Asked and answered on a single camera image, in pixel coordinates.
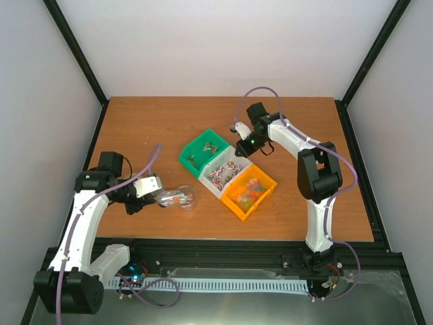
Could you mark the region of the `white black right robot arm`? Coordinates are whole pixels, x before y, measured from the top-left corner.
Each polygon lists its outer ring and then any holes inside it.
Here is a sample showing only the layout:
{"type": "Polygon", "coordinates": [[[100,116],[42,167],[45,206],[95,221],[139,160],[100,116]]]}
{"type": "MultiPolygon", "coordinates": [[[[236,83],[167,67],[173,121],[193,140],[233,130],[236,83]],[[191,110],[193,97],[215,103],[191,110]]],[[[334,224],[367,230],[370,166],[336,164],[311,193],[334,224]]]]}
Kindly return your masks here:
{"type": "Polygon", "coordinates": [[[302,253],[304,268],[317,273],[331,260],[332,213],[334,194],[343,183],[338,157],[330,154],[336,147],[331,142],[317,143],[280,113],[270,114],[263,103],[251,105],[247,110],[252,128],[236,118],[231,132],[238,134],[235,155],[248,158],[273,143],[287,150],[297,161],[297,186],[306,199],[308,228],[305,238],[307,251],[302,253]]]}

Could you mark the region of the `green plastic bin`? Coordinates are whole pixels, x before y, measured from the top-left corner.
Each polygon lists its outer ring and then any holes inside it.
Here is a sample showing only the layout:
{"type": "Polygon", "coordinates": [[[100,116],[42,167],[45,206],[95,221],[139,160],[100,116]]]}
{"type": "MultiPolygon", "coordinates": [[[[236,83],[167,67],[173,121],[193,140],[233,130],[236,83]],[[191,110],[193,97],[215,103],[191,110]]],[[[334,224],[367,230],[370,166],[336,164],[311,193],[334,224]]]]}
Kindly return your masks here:
{"type": "Polygon", "coordinates": [[[228,146],[219,134],[207,129],[183,147],[178,161],[198,179],[203,168],[228,146]]]}

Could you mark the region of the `black aluminium frame rail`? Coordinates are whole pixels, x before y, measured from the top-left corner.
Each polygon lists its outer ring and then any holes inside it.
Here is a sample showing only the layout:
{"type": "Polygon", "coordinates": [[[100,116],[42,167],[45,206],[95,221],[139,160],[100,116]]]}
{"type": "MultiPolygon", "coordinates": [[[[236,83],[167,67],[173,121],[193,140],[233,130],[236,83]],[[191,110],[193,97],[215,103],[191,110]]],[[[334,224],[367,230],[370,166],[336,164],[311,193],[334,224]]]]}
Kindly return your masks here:
{"type": "Polygon", "coordinates": [[[356,272],[357,281],[366,279],[370,271],[398,271],[415,321],[426,322],[402,253],[392,252],[380,234],[375,235],[373,242],[336,241],[324,253],[310,252],[301,241],[96,238],[91,260],[95,261],[111,244],[126,245],[131,251],[131,265],[158,275],[195,267],[261,269],[298,276],[313,284],[328,275],[329,267],[337,263],[342,264],[342,271],[356,272]]]}

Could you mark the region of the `white translucent plastic bin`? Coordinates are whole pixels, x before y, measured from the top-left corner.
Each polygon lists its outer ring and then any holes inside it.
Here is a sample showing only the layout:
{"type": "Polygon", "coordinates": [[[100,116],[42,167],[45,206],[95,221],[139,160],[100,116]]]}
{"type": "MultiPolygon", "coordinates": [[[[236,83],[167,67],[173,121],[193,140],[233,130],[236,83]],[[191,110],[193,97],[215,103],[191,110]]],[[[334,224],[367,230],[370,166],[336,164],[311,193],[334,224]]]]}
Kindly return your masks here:
{"type": "Polygon", "coordinates": [[[237,157],[233,146],[228,146],[204,165],[198,181],[220,199],[252,165],[249,159],[237,157]]]}

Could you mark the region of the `silver metal scoop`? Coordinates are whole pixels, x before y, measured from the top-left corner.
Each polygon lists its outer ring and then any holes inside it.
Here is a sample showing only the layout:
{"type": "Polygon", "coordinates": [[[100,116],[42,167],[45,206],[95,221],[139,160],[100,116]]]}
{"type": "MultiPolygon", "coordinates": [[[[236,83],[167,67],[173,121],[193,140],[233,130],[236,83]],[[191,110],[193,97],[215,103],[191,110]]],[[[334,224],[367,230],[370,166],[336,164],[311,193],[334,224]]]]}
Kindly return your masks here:
{"type": "Polygon", "coordinates": [[[175,206],[176,190],[167,190],[159,193],[156,197],[157,203],[162,207],[175,206]]]}

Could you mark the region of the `gold metal jar lid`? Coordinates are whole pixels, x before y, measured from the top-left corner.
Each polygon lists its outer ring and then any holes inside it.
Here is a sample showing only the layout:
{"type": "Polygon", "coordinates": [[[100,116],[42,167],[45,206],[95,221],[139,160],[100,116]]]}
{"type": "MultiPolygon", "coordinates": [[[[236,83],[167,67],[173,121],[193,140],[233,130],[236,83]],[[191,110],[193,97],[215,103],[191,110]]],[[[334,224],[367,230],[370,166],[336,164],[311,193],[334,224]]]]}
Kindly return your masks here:
{"type": "Polygon", "coordinates": [[[133,173],[132,175],[130,175],[128,178],[127,178],[127,180],[130,180],[130,179],[133,179],[133,180],[136,180],[136,179],[141,179],[143,176],[142,176],[142,174],[140,174],[140,173],[133,173]]]}

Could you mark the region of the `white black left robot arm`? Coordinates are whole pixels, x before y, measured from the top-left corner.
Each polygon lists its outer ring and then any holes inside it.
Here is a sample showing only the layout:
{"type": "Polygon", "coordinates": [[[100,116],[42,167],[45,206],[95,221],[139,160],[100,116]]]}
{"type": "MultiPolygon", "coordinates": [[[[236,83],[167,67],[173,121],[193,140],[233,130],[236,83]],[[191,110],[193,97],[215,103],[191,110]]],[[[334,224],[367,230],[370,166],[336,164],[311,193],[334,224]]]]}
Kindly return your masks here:
{"type": "Polygon", "coordinates": [[[110,203],[125,206],[127,214],[154,204],[162,182],[150,172],[152,162],[136,175],[121,179],[124,156],[102,152],[96,167],[76,178],[71,218],[48,268],[36,273],[34,288],[49,313],[95,314],[104,288],[130,260],[125,244],[111,244],[97,258],[91,253],[101,218],[110,203]]]}

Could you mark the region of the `clear plastic jar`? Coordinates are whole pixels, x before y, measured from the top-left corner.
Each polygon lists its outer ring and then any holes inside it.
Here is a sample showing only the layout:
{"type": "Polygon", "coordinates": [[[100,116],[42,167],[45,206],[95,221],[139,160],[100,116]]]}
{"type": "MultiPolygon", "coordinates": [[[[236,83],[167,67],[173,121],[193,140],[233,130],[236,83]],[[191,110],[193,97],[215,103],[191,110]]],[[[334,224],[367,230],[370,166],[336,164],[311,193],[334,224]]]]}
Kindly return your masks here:
{"type": "Polygon", "coordinates": [[[175,206],[184,211],[190,211],[195,208],[198,201],[196,189],[192,186],[184,185],[176,189],[175,206]]]}

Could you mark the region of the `orange plastic bin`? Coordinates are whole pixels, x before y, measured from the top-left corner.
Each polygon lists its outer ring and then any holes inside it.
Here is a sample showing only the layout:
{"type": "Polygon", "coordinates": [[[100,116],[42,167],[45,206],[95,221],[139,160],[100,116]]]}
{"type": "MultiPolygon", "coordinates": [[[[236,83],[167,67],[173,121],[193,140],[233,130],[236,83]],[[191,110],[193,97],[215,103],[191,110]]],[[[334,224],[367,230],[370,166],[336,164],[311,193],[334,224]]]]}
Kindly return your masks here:
{"type": "Polygon", "coordinates": [[[221,202],[245,221],[264,199],[272,195],[276,186],[274,179],[256,165],[251,165],[230,181],[221,202]]]}

